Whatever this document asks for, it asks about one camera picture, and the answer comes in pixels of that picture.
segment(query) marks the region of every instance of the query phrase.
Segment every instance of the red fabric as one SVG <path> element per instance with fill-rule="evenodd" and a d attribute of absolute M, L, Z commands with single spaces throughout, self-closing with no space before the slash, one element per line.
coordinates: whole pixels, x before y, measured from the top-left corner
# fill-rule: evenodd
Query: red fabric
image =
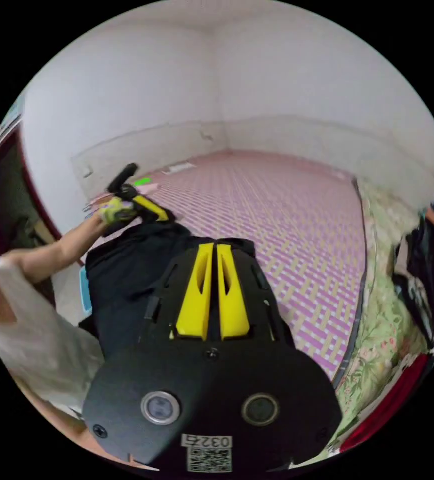
<path fill-rule="evenodd" d="M 420 355 L 397 380 L 381 404 L 370 414 L 340 447 L 340 452 L 352 449 L 376 434 L 399 410 L 419 381 L 428 361 L 427 355 Z"/>

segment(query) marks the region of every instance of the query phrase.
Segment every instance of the dark clothing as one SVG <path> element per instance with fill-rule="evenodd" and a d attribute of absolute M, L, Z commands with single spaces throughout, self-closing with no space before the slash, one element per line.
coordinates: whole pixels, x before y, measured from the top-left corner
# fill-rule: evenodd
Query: dark clothing
<path fill-rule="evenodd" d="M 172 259 L 188 249 L 215 242 L 191 235 L 179 223 L 142 223 L 89 252 L 86 270 L 92 316 L 106 359 L 138 341 L 149 298 Z M 218 242 L 256 257 L 249 240 Z"/>
<path fill-rule="evenodd" d="M 427 346 L 434 349 L 434 225 L 429 220 L 421 218 L 418 228 L 402 239 L 395 260 L 392 279 L 396 291 Z"/>
<path fill-rule="evenodd" d="M 79 324 L 79 328 L 85 330 L 88 334 L 91 334 L 97 340 L 99 339 L 99 332 L 96 329 L 96 324 L 94 322 L 94 317 L 92 315 L 84 318 Z"/>

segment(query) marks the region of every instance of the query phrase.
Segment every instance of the black handle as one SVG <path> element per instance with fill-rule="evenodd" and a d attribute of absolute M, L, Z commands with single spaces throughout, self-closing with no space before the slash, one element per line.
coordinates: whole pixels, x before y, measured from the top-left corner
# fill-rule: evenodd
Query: black handle
<path fill-rule="evenodd" d="M 118 194 L 124 183 L 132 177 L 132 175 L 135 175 L 137 170 L 139 169 L 139 166 L 136 163 L 129 163 L 110 183 L 110 185 L 107 187 L 107 191 L 110 194 Z"/>

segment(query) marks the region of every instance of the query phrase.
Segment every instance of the yellow plastic fin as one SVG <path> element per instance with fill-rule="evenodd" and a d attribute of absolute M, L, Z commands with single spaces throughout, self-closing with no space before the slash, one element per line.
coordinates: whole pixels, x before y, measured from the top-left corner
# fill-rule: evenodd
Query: yellow plastic fin
<path fill-rule="evenodd" d="M 134 197 L 133 201 L 136 204 L 139 204 L 141 207 L 144 207 L 147 210 L 150 210 L 154 214 L 158 215 L 158 222 L 167 222 L 169 220 L 169 216 L 167 215 L 166 211 L 156 205 L 154 202 L 150 201 L 148 198 L 138 195 Z"/>
<path fill-rule="evenodd" d="M 222 340 L 244 337 L 250 324 L 230 245 L 217 245 L 217 268 Z"/>
<path fill-rule="evenodd" d="M 179 335 L 207 340 L 211 308 L 213 253 L 213 243 L 205 243 L 198 248 L 197 258 L 176 324 Z"/>

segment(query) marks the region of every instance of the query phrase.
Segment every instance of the qr code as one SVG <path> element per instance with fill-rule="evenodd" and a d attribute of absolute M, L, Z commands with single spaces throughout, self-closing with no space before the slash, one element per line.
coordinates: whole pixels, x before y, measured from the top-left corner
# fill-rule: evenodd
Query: qr code
<path fill-rule="evenodd" d="M 229 473 L 232 471 L 232 449 L 188 448 L 187 470 L 203 474 Z"/>

